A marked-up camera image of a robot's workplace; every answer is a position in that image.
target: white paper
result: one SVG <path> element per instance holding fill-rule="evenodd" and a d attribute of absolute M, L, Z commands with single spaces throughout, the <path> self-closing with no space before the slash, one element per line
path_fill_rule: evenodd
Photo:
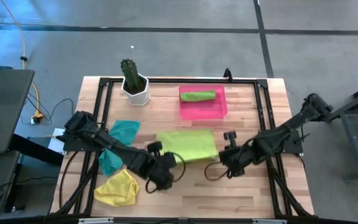
<path fill-rule="evenodd" d="M 53 131 L 53 136 L 62 135 L 64 131 L 65 130 L 62 128 L 55 128 L 55 130 Z M 64 142 L 62 142 L 61 140 L 57 140 L 56 138 L 51 138 L 48 148 L 55 152 L 63 152 L 64 145 L 65 145 Z"/>

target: yellow cable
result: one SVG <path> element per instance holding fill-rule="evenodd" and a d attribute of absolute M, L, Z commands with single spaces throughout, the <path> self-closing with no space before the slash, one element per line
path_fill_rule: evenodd
<path fill-rule="evenodd" d="M 15 25 L 17 26 L 17 29 L 20 32 L 20 37 L 22 39 L 22 45 L 23 45 L 23 57 L 25 57 L 25 41 L 24 41 L 24 35 L 22 32 L 22 29 L 20 27 L 20 24 L 16 21 L 15 17 L 13 16 L 11 10 L 9 10 L 8 6 L 5 4 L 4 0 L 1 0 L 2 4 L 5 6 L 6 10 L 8 11 L 8 13 L 11 15 Z M 22 69 L 25 69 L 25 61 L 22 60 Z M 39 94 L 38 94 L 38 88 L 37 86 L 34 84 L 34 82 L 31 83 L 31 85 L 34 87 L 35 90 L 35 97 L 37 98 L 37 109 L 35 111 L 34 116 L 36 118 L 43 118 L 43 115 L 40 113 L 40 98 L 39 98 Z"/>

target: green cloth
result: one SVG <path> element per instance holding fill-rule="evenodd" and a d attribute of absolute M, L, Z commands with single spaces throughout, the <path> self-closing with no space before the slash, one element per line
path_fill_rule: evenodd
<path fill-rule="evenodd" d="M 140 128 L 138 121 L 118 120 L 112 126 L 109 135 L 126 146 L 130 146 Z M 108 177 L 122 167 L 122 160 L 112 151 L 104 149 L 99 156 L 99 164 L 103 174 Z"/>
<path fill-rule="evenodd" d="M 205 90 L 197 92 L 180 93 L 180 100 L 186 102 L 199 102 L 205 100 L 215 100 L 215 90 Z"/>
<path fill-rule="evenodd" d="M 157 140 L 162 143 L 162 152 L 175 152 L 185 161 L 212 158 L 218 155 L 214 133 L 211 129 L 158 133 Z M 182 163 L 181 159 L 176 156 L 175 160 L 177 163 Z"/>

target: cactus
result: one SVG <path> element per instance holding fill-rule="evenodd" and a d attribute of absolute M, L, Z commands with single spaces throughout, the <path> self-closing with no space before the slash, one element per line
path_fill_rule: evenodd
<path fill-rule="evenodd" d="M 128 90 L 130 91 L 143 91 L 144 82 L 137 74 L 136 64 L 131 59 L 124 59 L 121 62 L 121 70 L 124 73 L 125 81 L 127 83 Z"/>

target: potted cactus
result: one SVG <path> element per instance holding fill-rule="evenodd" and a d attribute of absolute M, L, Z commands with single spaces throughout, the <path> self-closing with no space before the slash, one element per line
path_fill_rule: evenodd
<path fill-rule="evenodd" d="M 131 59 L 122 60 L 121 70 L 124 73 L 121 90 L 128 96 L 131 105 L 144 106 L 150 100 L 149 80 L 137 72 Z"/>

